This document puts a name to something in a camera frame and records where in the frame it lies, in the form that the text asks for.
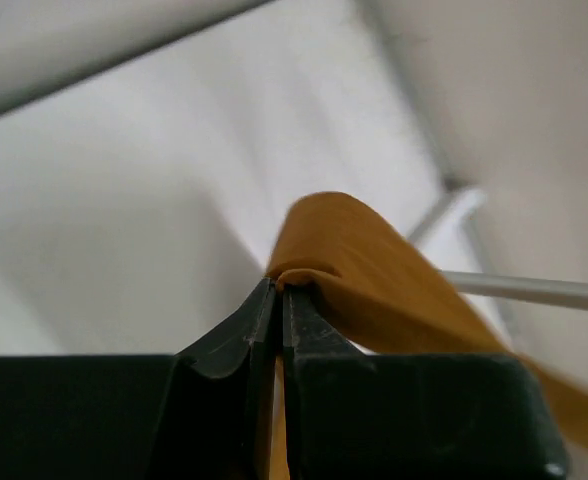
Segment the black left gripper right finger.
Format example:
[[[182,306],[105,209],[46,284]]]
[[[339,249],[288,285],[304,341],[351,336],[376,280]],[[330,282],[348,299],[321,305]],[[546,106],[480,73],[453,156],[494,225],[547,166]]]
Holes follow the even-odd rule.
[[[287,462],[294,479],[564,479],[539,385],[502,354],[368,355],[283,300]]]

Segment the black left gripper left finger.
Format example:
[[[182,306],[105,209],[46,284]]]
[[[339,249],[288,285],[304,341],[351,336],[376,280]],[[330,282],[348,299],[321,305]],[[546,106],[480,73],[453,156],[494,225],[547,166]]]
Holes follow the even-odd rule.
[[[181,352],[0,357],[0,479],[264,479],[274,284]]]

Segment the brown trousers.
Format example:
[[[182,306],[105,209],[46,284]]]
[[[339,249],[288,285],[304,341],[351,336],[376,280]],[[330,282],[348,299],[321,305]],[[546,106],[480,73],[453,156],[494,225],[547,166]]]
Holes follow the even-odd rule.
[[[321,313],[340,333],[377,353],[508,351],[444,276],[377,212],[338,192],[295,202],[267,276],[312,285]],[[555,420],[588,449],[588,392],[530,360]]]

